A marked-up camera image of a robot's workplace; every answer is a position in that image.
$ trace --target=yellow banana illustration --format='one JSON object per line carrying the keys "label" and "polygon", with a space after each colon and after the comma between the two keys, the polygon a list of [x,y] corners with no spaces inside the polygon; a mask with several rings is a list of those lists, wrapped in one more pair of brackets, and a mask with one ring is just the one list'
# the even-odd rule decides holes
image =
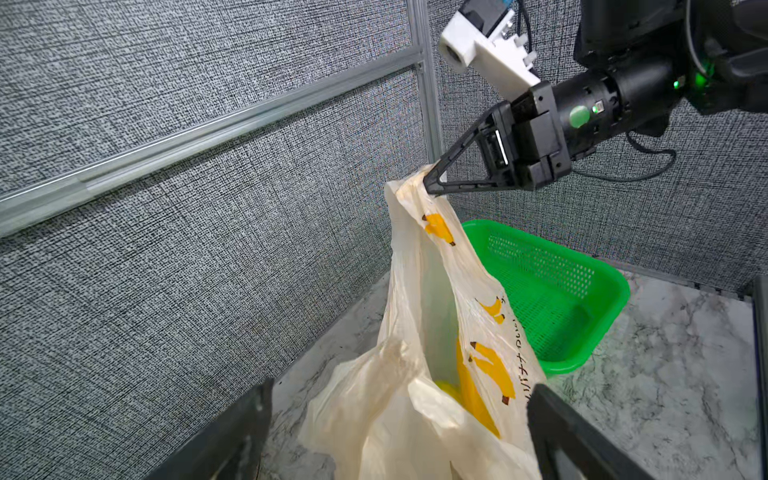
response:
{"label": "yellow banana illustration", "polygon": [[427,225],[424,227],[427,233],[442,238],[447,243],[450,243],[452,247],[456,246],[456,242],[453,241],[453,235],[451,235],[451,231],[448,229],[448,225],[445,224],[441,214],[424,215],[422,220],[427,222]]}
{"label": "yellow banana illustration", "polygon": [[473,349],[477,350],[486,359],[490,360],[489,362],[486,362],[482,359],[469,357],[470,361],[474,360],[478,368],[480,368],[480,370],[483,371],[483,373],[485,373],[487,376],[491,377],[491,380],[493,380],[496,385],[498,385],[498,387],[502,390],[502,403],[509,405],[509,399],[513,399],[515,397],[515,386],[512,385],[512,379],[509,377],[507,369],[504,368],[502,359],[498,358],[498,354],[494,350],[489,349],[487,346],[484,346],[481,343],[470,342],[469,345],[471,345]]}
{"label": "yellow banana illustration", "polygon": [[496,297],[496,303],[494,303],[493,305],[485,306],[482,303],[480,303],[480,306],[483,307],[485,311],[488,312],[488,314],[493,317],[494,320],[496,320],[496,323],[501,325],[502,322],[504,322],[504,318],[505,318],[504,313],[499,315],[499,313],[502,311],[502,303],[504,303],[504,300]]}
{"label": "yellow banana illustration", "polygon": [[464,365],[464,360],[462,359],[463,356],[464,354],[462,353],[461,346],[458,344],[457,338],[456,369],[458,370],[458,384],[462,394],[462,401],[460,403],[478,420],[478,422],[496,435],[497,439],[500,439],[501,436],[498,434],[496,424],[493,422],[491,414],[488,413],[488,408],[485,407],[485,403],[482,401],[482,397],[480,396],[480,393],[478,393],[475,383],[472,381],[472,375],[469,373],[469,369]]}

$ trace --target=plastic bag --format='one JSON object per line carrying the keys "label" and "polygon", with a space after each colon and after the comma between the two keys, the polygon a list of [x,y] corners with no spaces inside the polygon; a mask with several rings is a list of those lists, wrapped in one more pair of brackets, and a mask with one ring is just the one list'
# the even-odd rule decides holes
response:
{"label": "plastic bag", "polygon": [[540,478],[526,405],[544,373],[451,205],[426,193],[429,168],[386,185],[377,345],[336,367],[299,440],[333,457],[336,480]]}

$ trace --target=cable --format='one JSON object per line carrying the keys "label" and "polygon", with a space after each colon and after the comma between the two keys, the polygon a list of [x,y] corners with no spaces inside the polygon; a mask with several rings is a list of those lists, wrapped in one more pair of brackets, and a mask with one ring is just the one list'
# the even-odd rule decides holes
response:
{"label": "cable", "polygon": [[696,69],[705,77],[709,78],[706,68],[701,64],[699,56],[694,48],[694,37],[690,32],[690,4],[692,0],[685,0],[685,43],[688,47],[688,56],[690,60],[696,65]]}
{"label": "cable", "polygon": [[670,156],[670,161],[669,163],[664,165],[662,168],[654,172],[651,172],[646,175],[642,175],[640,177],[632,177],[632,178],[618,178],[618,177],[608,177],[606,175],[588,174],[587,172],[582,172],[579,170],[571,170],[571,172],[581,175],[583,177],[597,178],[598,180],[605,180],[608,182],[622,182],[622,183],[639,182],[643,180],[650,180],[651,178],[654,178],[654,177],[658,177],[665,171],[669,170],[674,164],[675,160],[677,160],[677,152],[672,150],[671,148],[666,148],[664,150],[652,150],[648,147],[644,147],[643,145],[640,145],[635,139],[630,137],[629,132],[627,132],[627,141],[629,142],[629,145],[632,145],[632,147],[634,147],[635,150],[641,152],[642,154],[650,154],[650,155],[666,154]]}
{"label": "cable", "polygon": [[525,31],[528,33],[528,51],[533,51],[533,32],[531,31],[531,19],[528,17],[528,10],[525,8],[525,0],[518,0],[518,35],[521,34],[520,32],[520,20],[521,17],[525,19]]}

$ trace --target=green plastic basket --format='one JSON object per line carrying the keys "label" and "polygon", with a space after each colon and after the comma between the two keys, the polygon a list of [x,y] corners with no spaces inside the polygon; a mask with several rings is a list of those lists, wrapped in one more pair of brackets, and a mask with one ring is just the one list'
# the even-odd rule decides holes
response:
{"label": "green plastic basket", "polygon": [[607,263],[490,220],[464,231],[502,283],[547,376],[584,365],[629,300],[629,284]]}

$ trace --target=marble countertop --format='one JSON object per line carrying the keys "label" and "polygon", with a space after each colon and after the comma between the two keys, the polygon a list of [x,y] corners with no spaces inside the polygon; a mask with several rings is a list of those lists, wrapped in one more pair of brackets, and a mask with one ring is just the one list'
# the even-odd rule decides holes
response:
{"label": "marble countertop", "polygon": [[[631,298],[592,357],[549,386],[655,478],[759,478],[752,306],[625,273]],[[333,478],[296,440],[333,367],[376,344],[384,276],[278,379],[259,479]]]}

